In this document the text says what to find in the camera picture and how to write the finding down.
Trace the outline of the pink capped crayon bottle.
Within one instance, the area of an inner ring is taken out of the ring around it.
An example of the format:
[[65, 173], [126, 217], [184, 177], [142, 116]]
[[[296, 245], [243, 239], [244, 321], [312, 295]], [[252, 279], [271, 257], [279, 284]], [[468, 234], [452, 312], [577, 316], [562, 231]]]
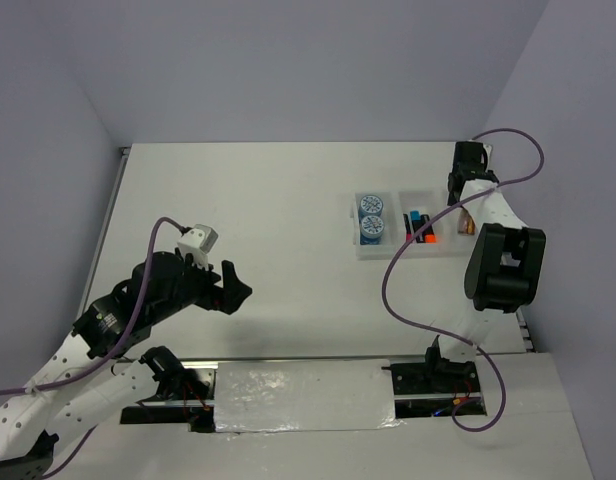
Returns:
[[477, 227], [470, 213], [461, 208], [458, 216], [457, 233], [465, 236], [474, 236], [477, 232]]

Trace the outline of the blue highlighter marker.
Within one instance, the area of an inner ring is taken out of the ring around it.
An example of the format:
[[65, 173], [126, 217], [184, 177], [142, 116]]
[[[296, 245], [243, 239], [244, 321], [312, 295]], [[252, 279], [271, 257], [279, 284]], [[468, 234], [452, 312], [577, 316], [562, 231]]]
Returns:
[[418, 237], [418, 231], [425, 224], [425, 222], [422, 220], [421, 214], [418, 210], [410, 211], [409, 214], [412, 221], [413, 236]]

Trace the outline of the orange highlighter marker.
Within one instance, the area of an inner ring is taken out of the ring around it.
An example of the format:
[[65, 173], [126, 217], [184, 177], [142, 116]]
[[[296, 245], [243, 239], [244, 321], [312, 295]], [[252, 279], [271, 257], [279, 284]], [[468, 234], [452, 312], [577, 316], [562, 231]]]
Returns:
[[[428, 214], [420, 215], [421, 225], [425, 225], [430, 220]], [[419, 243], [434, 244], [437, 242], [436, 235], [432, 226], [428, 226], [424, 232], [418, 237]]]

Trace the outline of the pink highlighter marker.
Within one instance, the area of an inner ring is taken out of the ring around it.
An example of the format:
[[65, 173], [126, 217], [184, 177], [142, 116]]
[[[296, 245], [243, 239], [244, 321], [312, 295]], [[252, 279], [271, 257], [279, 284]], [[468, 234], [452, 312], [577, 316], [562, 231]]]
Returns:
[[413, 239], [413, 229], [412, 229], [412, 221], [410, 214], [403, 214], [404, 226], [406, 230], [406, 241], [411, 241]]

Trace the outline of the blue slime jar labelled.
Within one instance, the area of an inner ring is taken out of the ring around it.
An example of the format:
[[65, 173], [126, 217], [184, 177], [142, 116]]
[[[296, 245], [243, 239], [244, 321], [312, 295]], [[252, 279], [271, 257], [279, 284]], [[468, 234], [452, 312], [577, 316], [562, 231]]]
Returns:
[[378, 215], [366, 215], [359, 222], [361, 245], [379, 245], [385, 232], [385, 223]]

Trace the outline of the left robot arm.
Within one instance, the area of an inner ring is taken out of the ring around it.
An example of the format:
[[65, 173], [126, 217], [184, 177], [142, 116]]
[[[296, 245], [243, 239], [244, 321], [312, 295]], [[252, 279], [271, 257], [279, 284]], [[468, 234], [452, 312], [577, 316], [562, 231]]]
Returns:
[[91, 382], [97, 370], [148, 339], [155, 325], [189, 306], [235, 313], [252, 289], [232, 262], [221, 269], [201, 267], [179, 251], [157, 252], [95, 300], [23, 393], [0, 406], [0, 479], [46, 478], [57, 453], [133, 403], [183, 393], [206, 398], [208, 386], [164, 346], [149, 348], [97, 386]]

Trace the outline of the white three-compartment tray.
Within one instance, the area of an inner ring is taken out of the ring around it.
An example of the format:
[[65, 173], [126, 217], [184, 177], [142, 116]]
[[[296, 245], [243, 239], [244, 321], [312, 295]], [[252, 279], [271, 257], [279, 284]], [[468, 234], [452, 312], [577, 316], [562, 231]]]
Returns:
[[445, 208], [446, 195], [441, 189], [355, 193], [351, 217], [356, 257], [389, 260], [404, 243], [409, 247], [403, 259], [469, 255], [475, 238], [458, 232], [457, 211], [423, 227]]

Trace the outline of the silver foil sheet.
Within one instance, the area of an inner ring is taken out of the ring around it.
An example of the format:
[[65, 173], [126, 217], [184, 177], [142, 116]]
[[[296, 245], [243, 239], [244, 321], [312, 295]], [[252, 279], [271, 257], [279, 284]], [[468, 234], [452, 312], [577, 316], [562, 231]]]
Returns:
[[222, 433], [362, 431], [398, 424], [384, 359], [223, 363], [214, 422]]

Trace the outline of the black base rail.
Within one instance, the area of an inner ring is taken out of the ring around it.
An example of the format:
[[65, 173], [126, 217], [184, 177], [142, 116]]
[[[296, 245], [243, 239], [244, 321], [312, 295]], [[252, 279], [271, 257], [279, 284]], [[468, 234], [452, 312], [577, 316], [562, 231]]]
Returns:
[[191, 362], [207, 388], [125, 408], [123, 425], [182, 425], [196, 433], [289, 433], [390, 428], [406, 419], [483, 416], [476, 367], [419, 358]]

